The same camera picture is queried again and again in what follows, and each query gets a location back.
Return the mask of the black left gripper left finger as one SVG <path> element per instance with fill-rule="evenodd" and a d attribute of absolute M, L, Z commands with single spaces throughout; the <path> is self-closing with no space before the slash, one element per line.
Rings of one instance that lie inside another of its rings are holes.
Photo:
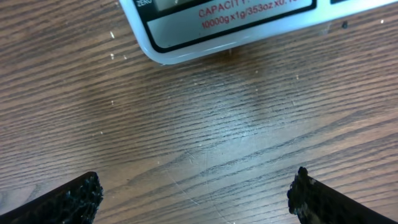
<path fill-rule="evenodd" d="M 1 224 L 92 224 L 102 200 L 97 173 L 87 172 L 1 215 Z"/>

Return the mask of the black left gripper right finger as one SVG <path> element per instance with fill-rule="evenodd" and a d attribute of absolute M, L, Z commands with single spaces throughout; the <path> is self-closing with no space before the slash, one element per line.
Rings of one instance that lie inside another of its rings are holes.
<path fill-rule="evenodd" d="M 289 213 L 301 224 L 397 224 L 308 175 L 300 167 L 287 191 Z"/>

